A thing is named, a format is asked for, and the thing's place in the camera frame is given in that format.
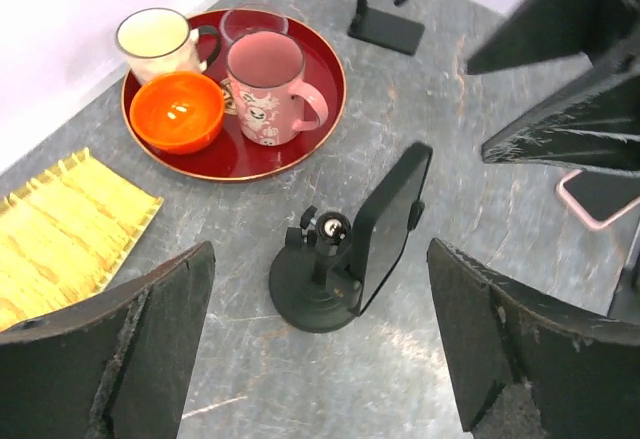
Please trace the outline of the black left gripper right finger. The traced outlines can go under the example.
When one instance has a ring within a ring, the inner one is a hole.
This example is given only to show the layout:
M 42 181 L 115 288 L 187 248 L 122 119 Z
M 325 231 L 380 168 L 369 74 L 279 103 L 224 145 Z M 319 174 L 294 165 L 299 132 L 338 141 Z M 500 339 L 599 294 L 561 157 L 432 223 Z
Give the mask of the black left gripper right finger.
M 551 438 L 638 437 L 637 325 L 543 294 L 439 238 L 427 264 L 464 431 L 523 384 Z

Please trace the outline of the black folding phone stand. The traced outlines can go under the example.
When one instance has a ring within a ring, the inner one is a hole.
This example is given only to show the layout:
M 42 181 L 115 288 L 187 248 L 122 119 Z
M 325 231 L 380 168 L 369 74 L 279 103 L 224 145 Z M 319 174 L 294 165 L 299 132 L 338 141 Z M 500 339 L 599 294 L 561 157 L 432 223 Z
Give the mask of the black folding phone stand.
M 400 7 L 407 1 L 394 0 L 394 5 Z M 413 56 L 424 31 L 420 22 L 370 8 L 367 0 L 357 0 L 347 33 L 351 38 Z

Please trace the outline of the black smartphone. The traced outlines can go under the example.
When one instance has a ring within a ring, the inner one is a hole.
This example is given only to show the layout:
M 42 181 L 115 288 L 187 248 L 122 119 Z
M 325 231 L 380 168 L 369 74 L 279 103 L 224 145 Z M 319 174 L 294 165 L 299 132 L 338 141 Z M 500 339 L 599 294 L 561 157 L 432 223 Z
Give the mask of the black smartphone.
M 352 229 L 348 272 L 360 283 L 352 308 L 364 313 L 401 258 L 408 235 L 424 211 L 421 194 L 433 149 L 411 144 L 370 193 Z

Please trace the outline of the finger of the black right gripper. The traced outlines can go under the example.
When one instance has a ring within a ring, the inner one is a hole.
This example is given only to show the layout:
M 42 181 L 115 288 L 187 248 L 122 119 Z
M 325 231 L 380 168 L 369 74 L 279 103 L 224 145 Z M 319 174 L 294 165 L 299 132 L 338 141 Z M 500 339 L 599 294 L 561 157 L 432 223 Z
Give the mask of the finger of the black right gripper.
M 594 61 L 639 23 L 639 0 L 523 0 L 467 59 L 470 75 L 583 53 Z
M 622 43 L 507 125 L 481 148 L 486 163 L 639 170 L 639 45 Z

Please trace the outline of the black round-base phone stand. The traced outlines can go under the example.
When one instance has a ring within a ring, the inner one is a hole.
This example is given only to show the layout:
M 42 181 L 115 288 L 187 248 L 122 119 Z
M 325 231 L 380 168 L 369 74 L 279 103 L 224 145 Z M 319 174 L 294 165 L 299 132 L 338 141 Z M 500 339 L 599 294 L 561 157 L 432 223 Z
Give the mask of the black round-base phone stand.
M 282 318 L 310 333 L 341 329 L 356 315 L 360 283 L 348 272 L 354 221 L 339 212 L 308 207 L 269 272 L 269 293 Z

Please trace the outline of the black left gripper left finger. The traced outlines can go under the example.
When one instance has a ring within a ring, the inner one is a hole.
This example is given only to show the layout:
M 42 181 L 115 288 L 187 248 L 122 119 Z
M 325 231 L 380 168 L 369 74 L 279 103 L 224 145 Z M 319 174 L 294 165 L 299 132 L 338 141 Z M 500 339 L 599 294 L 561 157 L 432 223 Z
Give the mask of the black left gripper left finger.
M 176 437 L 214 277 L 203 241 L 2 332 L 2 437 Z

